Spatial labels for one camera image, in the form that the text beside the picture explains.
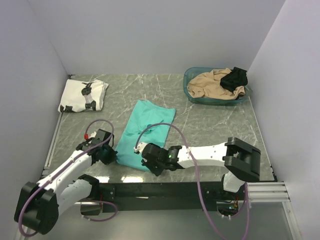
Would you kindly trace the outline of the teal t shirt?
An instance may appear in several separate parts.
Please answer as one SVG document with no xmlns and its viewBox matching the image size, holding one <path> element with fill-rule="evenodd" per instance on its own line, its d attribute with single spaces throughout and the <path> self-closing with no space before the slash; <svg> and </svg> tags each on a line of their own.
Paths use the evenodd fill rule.
<svg viewBox="0 0 320 240">
<path fill-rule="evenodd" d="M 161 148 L 170 130 L 168 125 L 157 125 L 157 123 L 171 124 L 175 118 L 174 108 L 165 108 L 153 104 L 149 100 L 138 100 L 129 117 L 124 132 L 115 148 L 117 151 L 117 163 L 140 171 L 149 171 L 142 165 L 140 155 L 134 153 L 137 142 L 153 143 Z"/>
</svg>

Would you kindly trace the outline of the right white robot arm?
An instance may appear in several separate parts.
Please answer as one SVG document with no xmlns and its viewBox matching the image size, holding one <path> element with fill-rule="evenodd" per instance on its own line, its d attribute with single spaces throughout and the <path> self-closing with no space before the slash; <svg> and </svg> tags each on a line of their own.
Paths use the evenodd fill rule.
<svg viewBox="0 0 320 240">
<path fill-rule="evenodd" d="M 134 152 L 142 157 L 141 164 L 157 177 L 164 170 L 176 171 L 195 166 L 224 167 L 228 170 L 222 177 L 219 193 L 230 200 L 245 183 L 260 181 L 261 151 L 236 137 L 217 145 L 188 147 L 171 146 L 169 149 L 154 143 L 140 142 Z"/>
</svg>

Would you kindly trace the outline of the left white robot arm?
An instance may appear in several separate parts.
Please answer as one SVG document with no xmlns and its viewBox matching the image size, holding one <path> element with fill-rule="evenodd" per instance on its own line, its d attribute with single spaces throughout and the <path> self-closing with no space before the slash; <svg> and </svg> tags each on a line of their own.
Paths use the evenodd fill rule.
<svg viewBox="0 0 320 240">
<path fill-rule="evenodd" d="M 116 160 L 114 134 L 102 129 L 85 135 L 71 156 L 38 182 L 27 182 L 21 189 L 14 221 L 45 235 L 60 215 L 80 200 L 99 204 L 105 200 L 100 181 L 84 171 L 97 162 L 109 165 Z"/>
</svg>

